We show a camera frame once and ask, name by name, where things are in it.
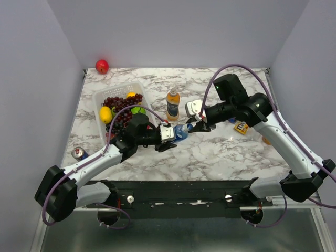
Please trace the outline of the blue water bottle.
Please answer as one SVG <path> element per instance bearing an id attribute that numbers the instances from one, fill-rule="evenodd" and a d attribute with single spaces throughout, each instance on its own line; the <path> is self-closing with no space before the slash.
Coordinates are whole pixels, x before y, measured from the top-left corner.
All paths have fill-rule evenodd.
<path id="1" fill-rule="evenodd" d="M 178 124 L 174 127 L 175 139 L 173 140 L 173 142 L 180 142 L 180 141 L 185 140 L 188 137 L 189 129 L 187 125 L 188 123 Z"/>

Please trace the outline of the tall orange juice bottle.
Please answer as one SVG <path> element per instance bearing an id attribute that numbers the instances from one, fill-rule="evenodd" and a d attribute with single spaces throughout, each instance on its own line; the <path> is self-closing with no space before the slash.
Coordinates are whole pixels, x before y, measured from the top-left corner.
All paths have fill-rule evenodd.
<path id="1" fill-rule="evenodd" d="M 166 95 L 166 116 L 169 121 L 179 118 L 180 94 L 176 88 L 172 88 Z"/>

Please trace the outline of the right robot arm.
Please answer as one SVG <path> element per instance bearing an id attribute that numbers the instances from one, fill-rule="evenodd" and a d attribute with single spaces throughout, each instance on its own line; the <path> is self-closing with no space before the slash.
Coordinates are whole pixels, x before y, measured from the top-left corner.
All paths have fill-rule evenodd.
<path id="1" fill-rule="evenodd" d="M 285 177 L 254 178 L 242 191 L 242 201 L 252 206 L 268 196 L 287 196 L 302 203 L 313 195 L 335 169 L 335 163 L 311 151 L 265 94 L 249 96 L 237 75 L 217 78 L 214 87 L 220 103 L 210 107 L 202 106 L 201 99 L 186 103 L 189 122 L 196 123 L 190 132 L 209 132 L 217 123 L 235 118 L 265 137 L 290 167 Z"/>

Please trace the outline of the small orange juice bottle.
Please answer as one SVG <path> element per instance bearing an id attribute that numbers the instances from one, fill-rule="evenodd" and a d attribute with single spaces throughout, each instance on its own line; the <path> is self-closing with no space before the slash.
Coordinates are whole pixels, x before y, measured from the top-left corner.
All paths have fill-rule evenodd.
<path id="1" fill-rule="evenodd" d="M 266 139 L 265 137 L 262 137 L 262 140 L 265 144 L 267 145 L 271 145 L 271 143 L 268 141 L 268 139 Z"/>

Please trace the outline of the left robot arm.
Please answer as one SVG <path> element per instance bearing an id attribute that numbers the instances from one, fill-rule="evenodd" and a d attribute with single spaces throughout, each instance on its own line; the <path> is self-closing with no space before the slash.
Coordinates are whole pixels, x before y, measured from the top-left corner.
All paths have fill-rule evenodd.
<path id="1" fill-rule="evenodd" d="M 136 114 L 128 126 L 119 132 L 107 145 L 86 159 L 63 169 L 50 167 L 34 196 L 42 207 L 43 222 L 50 226 L 46 217 L 53 222 L 67 218 L 75 208 L 94 203 L 111 207 L 116 203 L 115 192 L 105 184 L 95 189 L 87 186 L 92 178 L 106 169 L 118 165 L 133 156 L 139 146 L 154 146 L 158 152 L 164 152 L 176 145 L 174 128 L 167 122 L 154 126 L 144 114 Z"/>

